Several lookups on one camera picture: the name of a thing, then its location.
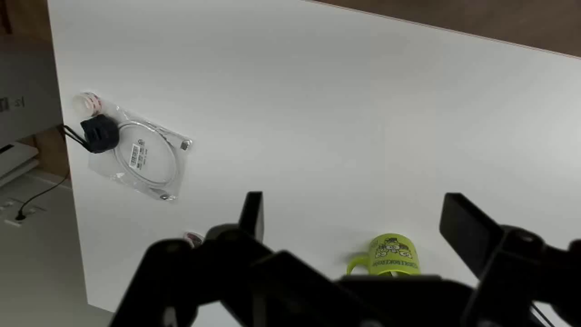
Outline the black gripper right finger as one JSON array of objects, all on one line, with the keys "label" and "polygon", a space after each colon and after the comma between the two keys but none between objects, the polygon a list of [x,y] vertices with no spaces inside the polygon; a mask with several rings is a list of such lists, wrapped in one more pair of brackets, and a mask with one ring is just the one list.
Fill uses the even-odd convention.
[{"label": "black gripper right finger", "polygon": [[476,278],[503,240],[503,229],[463,193],[445,194],[439,234]]}]

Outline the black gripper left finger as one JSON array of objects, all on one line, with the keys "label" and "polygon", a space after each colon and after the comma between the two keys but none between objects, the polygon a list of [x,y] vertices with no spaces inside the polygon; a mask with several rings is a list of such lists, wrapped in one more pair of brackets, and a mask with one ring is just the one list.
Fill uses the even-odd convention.
[{"label": "black gripper left finger", "polygon": [[254,240],[263,240],[263,193],[250,191],[245,196],[243,209],[240,214],[240,229],[250,234]]}]

